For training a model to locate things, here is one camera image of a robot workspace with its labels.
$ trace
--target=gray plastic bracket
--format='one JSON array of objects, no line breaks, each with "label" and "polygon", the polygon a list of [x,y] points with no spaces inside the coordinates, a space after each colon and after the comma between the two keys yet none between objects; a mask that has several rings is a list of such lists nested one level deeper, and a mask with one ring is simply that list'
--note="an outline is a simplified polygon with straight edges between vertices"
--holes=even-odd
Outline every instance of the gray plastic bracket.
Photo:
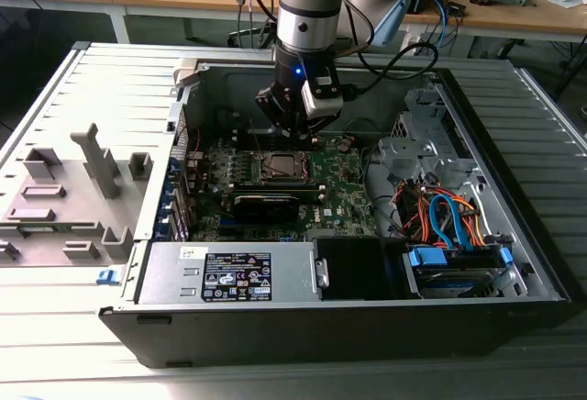
[{"label": "gray plastic bracket", "polygon": [[100,258],[100,252],[92,241],[65,241],[63,253],[72,261]]},{"label": "gray plastic bracket", "polygon": [[150,159],[148,152],[133,152],[128,161],[128,168],[135,182],[148,180],[153,169],[153,160]]},{"label": "gray plastic bracket", "polygon": [[23,164],[35,182],[42,183],[54,179],[50,166],[61,165],[61,160],[51,148],[33,148],[24,159]]},{"label": "gray plastic bracket", "polygon": [[0,260],[14,261],[18,255],[18,249],[12,243],[0,241]]},{"label": "gray plastic bracket", "polygon": [[95,139],[97,133],[98,127],[93,123],[86,132],[73,132],[70,137],[82,147],[83,155],[85,155],[85,159],[88,162],[88,167],[94,174],[94,178],[104,198],[116,198],[120,190],[114,182],[112,166],[109,159],[107,160],[105,158],[104,153],[100,149],[100,145],[98,145]]},{"label": "gray plastic bracket", "polygon": [[102,237],[102,245],[113,260],[128,261],[133,246],[133,236],[129,228],[124,228],[120,239],[116,237],[112,228],[106,228]]}]

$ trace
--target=red wire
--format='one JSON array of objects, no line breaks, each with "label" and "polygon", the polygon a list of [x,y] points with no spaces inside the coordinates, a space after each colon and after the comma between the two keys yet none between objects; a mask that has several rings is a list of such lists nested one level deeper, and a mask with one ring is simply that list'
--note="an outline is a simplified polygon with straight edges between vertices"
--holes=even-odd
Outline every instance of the red wire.
[{"label": "red wire", "polygon": [[412,224],[412,222],[419,217],[419,214],[415,214],[412,219],[410,219],[407,223],[404,224],[404,226],[402,227],[402,230],[404,230],[405,228],[407,228],[410,224]]},{"label": "red wire", "polygon": [[200,133],[200,128],[198,128],[198,142],[195,144],[195,152],[200,149],[200,141],[202,140],[202,134]]}]

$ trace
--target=wooden table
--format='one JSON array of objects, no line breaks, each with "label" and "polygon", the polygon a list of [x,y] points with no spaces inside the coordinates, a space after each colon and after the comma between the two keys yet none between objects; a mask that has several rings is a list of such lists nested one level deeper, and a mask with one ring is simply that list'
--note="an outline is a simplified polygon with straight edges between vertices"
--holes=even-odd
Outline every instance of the wooden table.
[{"label": "wooden table", "polygon": [[[43,8],[106,13],[110,16],[118,42],[129,43],[125,16],[236,19],[236,0],[36,0]],[[269,5],[270,0],[263,0]],[[466,16],[460,25],[460,36],[486,36],[512,39],[580,41],[587,32],[587,8],[565,9],[545,0],[529,0],[526,6],[477,6],[469,0],[451,0],[464,4]],[[37,8],[30,0],[0,0],[0,6]],[[253,4],[254,19],[265,15]],[[438,22],[429,8],[418,15],[407,15],[402,29],[425,34]]]}]

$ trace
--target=orange wire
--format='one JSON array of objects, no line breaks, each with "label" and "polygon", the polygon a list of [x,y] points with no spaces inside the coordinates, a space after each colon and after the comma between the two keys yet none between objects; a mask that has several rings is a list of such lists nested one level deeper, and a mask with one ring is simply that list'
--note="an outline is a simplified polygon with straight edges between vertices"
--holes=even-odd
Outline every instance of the orange wire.
[{"label": "orange wire", "polygon": [[462,222],[465,223],[465,226],[467,226],[467,230],[469,231],[469,236],[471,237],[471,243],[473,246],[477,245],[477,239],[475,238],[475,236],[473,235],[473,229],[471,228],[471,225],[469,224],[469,222],[463,218]]}]

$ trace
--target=robotic arm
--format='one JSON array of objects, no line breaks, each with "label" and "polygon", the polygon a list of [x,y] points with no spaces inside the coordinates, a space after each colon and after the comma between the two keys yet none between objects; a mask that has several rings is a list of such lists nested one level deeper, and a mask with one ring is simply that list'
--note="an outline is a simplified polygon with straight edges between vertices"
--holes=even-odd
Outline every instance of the robotic arm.
[{"label": "robotic arm", "polygon": [[[341,4],[342,0],[279,1],[275,81],[259,92],[256,101],[286,136],[303,139],[338,118],[343,95],[333,45]],[[405,10],[400,10],[395,30]]]}]

